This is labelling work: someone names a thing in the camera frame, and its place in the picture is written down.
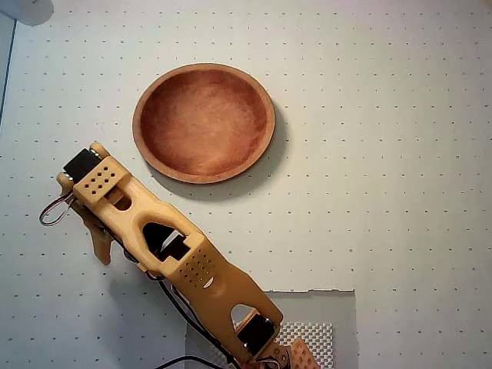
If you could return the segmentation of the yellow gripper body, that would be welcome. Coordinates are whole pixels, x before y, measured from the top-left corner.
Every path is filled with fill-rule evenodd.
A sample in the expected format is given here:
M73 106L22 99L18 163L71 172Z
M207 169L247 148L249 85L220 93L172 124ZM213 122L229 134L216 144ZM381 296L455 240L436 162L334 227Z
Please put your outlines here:
M80 216L87 229L101 229L101 222L83 204L75 202L75 212Z

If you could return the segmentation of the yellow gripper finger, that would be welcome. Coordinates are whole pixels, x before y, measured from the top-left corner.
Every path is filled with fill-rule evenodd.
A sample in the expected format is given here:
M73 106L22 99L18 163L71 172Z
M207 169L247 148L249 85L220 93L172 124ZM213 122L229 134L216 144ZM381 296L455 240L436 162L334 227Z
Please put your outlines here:
M97 225L91 226L91 239L96 258L103 264L111 263L112 236Z

